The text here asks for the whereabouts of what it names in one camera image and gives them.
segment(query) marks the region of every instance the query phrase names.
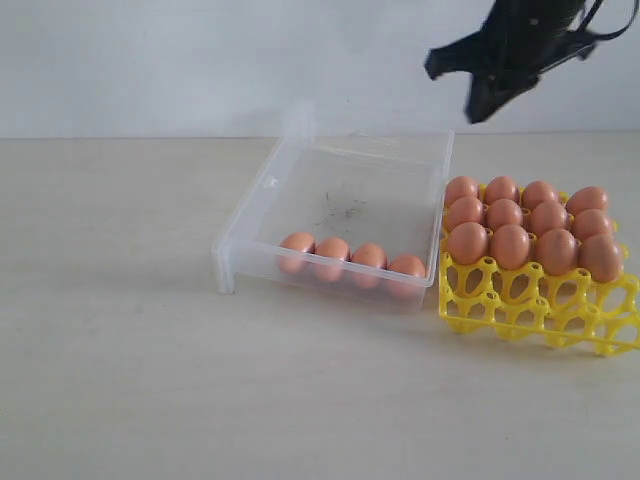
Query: transparent plastic box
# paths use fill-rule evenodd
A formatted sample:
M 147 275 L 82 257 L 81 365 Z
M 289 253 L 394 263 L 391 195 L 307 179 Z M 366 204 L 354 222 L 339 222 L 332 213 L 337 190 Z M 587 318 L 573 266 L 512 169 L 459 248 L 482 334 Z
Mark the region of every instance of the transparent plastic box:
M 336 135 L 352 125 L 363 129 Z M 242 274 L 419 309 L 436 274 L 453 138 L 453 132 L 430 130 L 407 111 L 296 105 L 286 115 L 283 136 L 213 244 L 220 292 L 235 292 L 235 277 Z M 377 243 L 389 262 L 402 253 L 417 255 L 427 276 L 278 246 L 298 231 L 310 232 L 316 243 L 341 237 L 352 253 L 364 243 Z M 303 272 L 282 272 L 278 260 L 284 257 L 306 262 Z M 324 283 L 313 274 L 316 265 L 339 267 L 344 274 Z M 359 288 L 353 282 L 357 274 L 379 279 L 378 286 Z M 404 295 L 394 295 L 393 287 L 401 287 Z

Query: egg tray cell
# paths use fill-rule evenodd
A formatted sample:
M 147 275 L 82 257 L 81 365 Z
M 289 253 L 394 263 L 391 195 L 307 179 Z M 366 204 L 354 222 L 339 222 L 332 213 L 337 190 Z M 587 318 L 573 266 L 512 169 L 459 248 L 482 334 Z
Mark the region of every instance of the egg tray cell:
M 566 201 L 566 194 L 561 197 Z M 635 275 L 603 284 L 583 268 L 554 277 L 536 262 L 514 271 L 501 269 L 492 257 L 460 265 L 443 249 L 446 236 L 443 231 L 439 314 L 455 332 L 488 327 L 509 341 L 537 334 L 552 348 L 590 342 L 602 356 L 640 349 Z M 628 249 L 623 251 L 628 257 Z

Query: yellow plastic egg tray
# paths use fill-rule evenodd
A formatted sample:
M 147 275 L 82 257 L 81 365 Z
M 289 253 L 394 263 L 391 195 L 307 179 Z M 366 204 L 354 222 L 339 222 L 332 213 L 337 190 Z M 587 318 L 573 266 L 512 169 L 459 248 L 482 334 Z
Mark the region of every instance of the yellow plastic egg tray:
M 567 195 L 561 197 L 566 202 Z M 640 349 L 635 301 L 640 281 L 635 275 L 602 284 L 582 268 L 553 277 L 535 262 L 515 271 L 501 269 L 491 257 L 459 265 L 444 252 L 446 232 L 443 235 L 439 313 L 454 331 L 491 328 L 509 341 L 537 334 L 552 348 L 589 342 L 603 356 Z M 628 257 L 628 249 L 623 249 Z

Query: table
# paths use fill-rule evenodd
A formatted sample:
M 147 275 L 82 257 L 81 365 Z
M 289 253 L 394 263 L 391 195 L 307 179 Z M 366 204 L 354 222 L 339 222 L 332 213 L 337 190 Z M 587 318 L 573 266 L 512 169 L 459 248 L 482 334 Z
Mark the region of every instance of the table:
M 402 316 L 259 280 L 219 295 L 211 241 L 272 145 L 0 141 L 3 478 L 637 469 L 640 352 L 459 336 L 433 291 Z M 638 252 L 639 152 L 637 133 L 459 136 L 452 174 L 602 185 Z

